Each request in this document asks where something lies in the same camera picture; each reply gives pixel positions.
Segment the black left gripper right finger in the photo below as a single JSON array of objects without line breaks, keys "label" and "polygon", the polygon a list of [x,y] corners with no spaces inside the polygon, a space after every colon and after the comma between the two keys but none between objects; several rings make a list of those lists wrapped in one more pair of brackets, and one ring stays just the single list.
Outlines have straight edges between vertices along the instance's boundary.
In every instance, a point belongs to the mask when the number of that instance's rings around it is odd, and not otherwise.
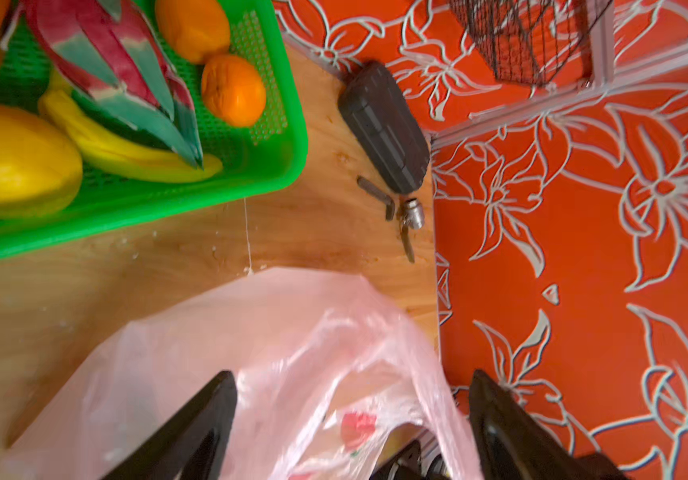
[{"label": "black left gripper right finger", "polygon": [[623,479],[608,457],[571,456],[487,373],[474,372],[469,423],[486,479]]}]

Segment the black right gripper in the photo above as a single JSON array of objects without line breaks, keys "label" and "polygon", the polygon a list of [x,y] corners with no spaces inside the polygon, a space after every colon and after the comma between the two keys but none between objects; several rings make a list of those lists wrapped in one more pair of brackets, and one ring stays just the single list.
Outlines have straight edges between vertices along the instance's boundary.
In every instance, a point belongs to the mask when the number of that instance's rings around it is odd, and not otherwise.
[{"label": "black right gripper", "polygon": [[438,456],[431,466],[422,470],[421,443],[411,441],[401,451],[391,457],[370,476],[371,480],[448,480],[441,467],[442,457]]}]

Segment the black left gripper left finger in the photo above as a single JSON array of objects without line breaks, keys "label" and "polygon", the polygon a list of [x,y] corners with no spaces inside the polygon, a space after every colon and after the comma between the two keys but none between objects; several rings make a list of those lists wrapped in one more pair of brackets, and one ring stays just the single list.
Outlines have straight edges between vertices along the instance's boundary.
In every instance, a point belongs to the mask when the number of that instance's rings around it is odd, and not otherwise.
[{"label": "black left gripper left finger", "polygon": [[238,400],[235,378],[219,372],[107,479],[217,479]]}]

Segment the pink translucent plastic bag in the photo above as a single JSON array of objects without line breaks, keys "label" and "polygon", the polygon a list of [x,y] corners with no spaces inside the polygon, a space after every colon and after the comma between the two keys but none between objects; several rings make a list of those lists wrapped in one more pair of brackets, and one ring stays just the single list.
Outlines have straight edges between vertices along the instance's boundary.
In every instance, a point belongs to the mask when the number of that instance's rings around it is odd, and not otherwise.
[{"label": "pink translucent plastic bag", "polygon": [[430,430],[455,479],[481,477],[470,427],[415,322],[357,275],[273,268],[132,321],[14,442],[26,479],[97,479],[208,381],[237,402],[225,479],[365,479],[393,430]]}]

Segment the yellow lemon fruit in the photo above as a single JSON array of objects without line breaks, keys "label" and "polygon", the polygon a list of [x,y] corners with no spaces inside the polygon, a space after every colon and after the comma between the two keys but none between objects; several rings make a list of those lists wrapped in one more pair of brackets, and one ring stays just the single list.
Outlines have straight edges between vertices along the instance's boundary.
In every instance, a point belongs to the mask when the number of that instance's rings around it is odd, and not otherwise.
[{"label": "yellow lemon fruit", "polygon": [[82,179],[83,161],[70,139],[28,111],[0,105],[0,220],[59,212]]}]

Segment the red green dragon fruit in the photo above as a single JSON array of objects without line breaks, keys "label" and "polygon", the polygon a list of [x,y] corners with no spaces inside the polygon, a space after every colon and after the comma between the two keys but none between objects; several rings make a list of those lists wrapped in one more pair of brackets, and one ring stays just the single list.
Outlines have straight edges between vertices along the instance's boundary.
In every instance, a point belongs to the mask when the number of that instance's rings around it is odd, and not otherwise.
[{"label": "red green dragon fruit", "polygon": [[75,90],[192,167],[204,167],[190,90],[134,2],[20,1],[18,12]]}]

